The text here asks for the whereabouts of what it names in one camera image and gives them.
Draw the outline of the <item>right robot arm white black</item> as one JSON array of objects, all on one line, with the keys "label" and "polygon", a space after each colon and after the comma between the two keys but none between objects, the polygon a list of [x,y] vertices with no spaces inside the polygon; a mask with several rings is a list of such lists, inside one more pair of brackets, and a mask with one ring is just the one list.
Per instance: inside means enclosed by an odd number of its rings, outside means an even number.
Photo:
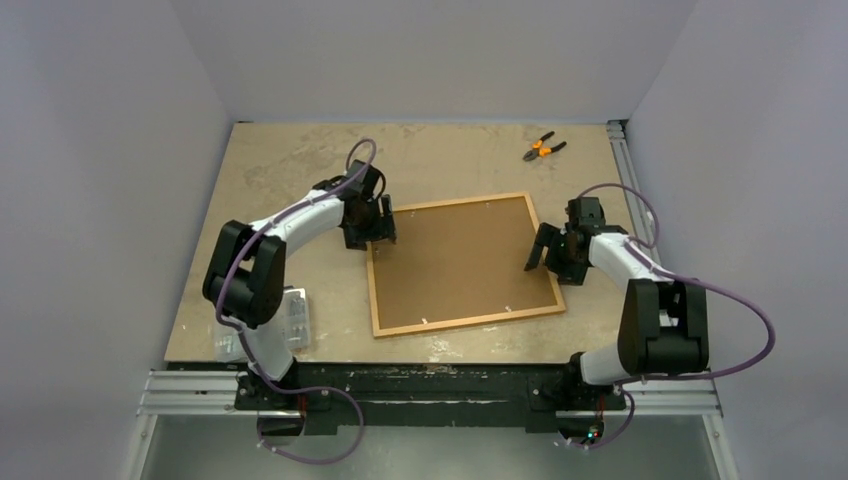
[{"label": "right robot arm white black", "polygon": [[706,291],[660,273],[623,227],[607,222],[596,197],[569,201],[567,222],[538,226],[526,270],[545,266],[561,285],[581,286],[595,268],[623,292],[616,340],[574,354],[551,399],[584,407],[624,380],[650,375],[676,379],[709,363]]}]

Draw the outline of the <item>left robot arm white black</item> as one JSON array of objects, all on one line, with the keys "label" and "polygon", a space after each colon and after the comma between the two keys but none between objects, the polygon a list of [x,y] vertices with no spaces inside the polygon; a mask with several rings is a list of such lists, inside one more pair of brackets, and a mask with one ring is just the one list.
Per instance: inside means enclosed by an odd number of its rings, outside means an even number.
[{"label": "left robot arm white black", "polygon": [[348,250],[397,238],[385,175],[353,160],[344,174],[315,184],[299,202],[259,221],[227,222],[220,230],[202,295],[217,321],[232,329],[259,395],[272,408],[297,399],[297,361],[272,319],[283,303],[288,258],[318,236],[340,229]]}]

